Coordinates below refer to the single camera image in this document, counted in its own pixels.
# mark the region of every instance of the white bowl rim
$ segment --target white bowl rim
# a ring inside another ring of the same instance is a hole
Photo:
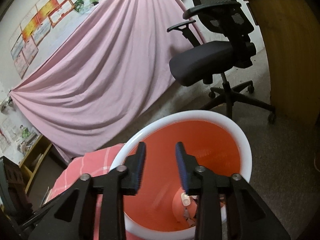
[[[190,120],[212,122],[226,130],[233,137],[236,145],[238,146],[240,154],[240,174],[247,182],[249,182],[252,171],[252,155],[248,139],[244,132],[234,121],[228,117],[216,112],[205,110],[190,110],[171,114],[147,125],[145,128],[141,129],[134,136],[132,136],[132,138],[122,147],[117,156],[114,158],[110,170],[116,168],[118,165],[123,164],[128,153],[131,152],[131,150],[134,149],[134,147],[150,133],[175,122]],[[225,207],[221,209],[221,219],[223,221],[226,220]],[[127,231],[135,236],[148,240],[193,239],[195,234],[195,227],[173,232],[151,230],[134,222],[126,213],[124,213],[124,222],[125,229]]]

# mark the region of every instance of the chair base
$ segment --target chair base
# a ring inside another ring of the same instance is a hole
[[[232,119],[232,107],[234,105],[234,102],[242,102],[245,104],[249,104],[252,106],[257,106],[266,110],[271,111],[270,116],[268,117],[269,122],[273,123],[275,121],[275,107],[272,105],[269,105],[265,102],[262,102],[260,100],[257,100],[255,98],[250,98],[244,94],[241,94],[240,92],[244,90],[245,88],[248,88],[249,93],[253,93],[254,87],[252,80],[241,83],[239,85],[236,85],[235,87],[231,88],[228,81],[223,82],[223,89],[222,88],[216,88],[211,87],[211,93],[209,93],[209,96],[212,98],[212,100],[204,105],[201,110],[210,110],[222,103],[227,104],[227,117]]]

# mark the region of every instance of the metal screw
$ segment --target metal screw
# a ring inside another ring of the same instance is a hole
[[[127,169],[127,166],[125,165],[119,165],[118,167],[116,167],[117,171],[125,171]]]
[[[240,174],[235,173],[235,174],[232,175],[232,178],[233,178],[234,180],[241,180],[242,177],[241,177]]]
[[[204,172],[205,171],[205,167],[204,166],[196,166],[196,171]]]
[[[80,179],[81,180],[88,180],[88,179],[90,179],[90,174],[88,174],[88,173],[84,173],[84,174],[82,174],[81,176],[80,176]]]

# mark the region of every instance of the pink cloth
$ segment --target pink cloth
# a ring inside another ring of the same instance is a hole
[[[117,144],[96,152],[86,153],[83,157],[74,159],[56,180],[48,200],[55,198],[57,195],[68,189],[83,173],[88,173],[92,177],[107,174],[114,158],[123,145],[124,144]],[[99,240],[101,201],[102,195],[99,195],[94,219],[93,240]],[[126,232],[126,236],[127,240],[141,239],[129,232]]]
[[[169,60],[192,46],[166,29],[184,10],[180,0],[103,0],[13,101],[65,159],[96,150],[173,83]]]

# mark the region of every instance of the floor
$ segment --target floor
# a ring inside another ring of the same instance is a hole
[[[265,50],[252,59],[252,67],[234,68],[227,74],[227,79],[231,86],[252,79],[255,86],[252,96],[269,102],[270,81]],[[198,109],[208,101],[209,87],[201,82],[189,88],[174,84],[148,111],[107,145],[127,141],[147,124],[168,114]],[[213,110],[225,114],[225,105]],[[244,131],[251,146],[250,184],[292,239],[296,239],[320,205],[320,173],[313,165],[319,148],[320,131],[318,128],[303,127],[280,114],[276,123],[270,125],[268,114],[266,110],[235,103],[233,120]]]

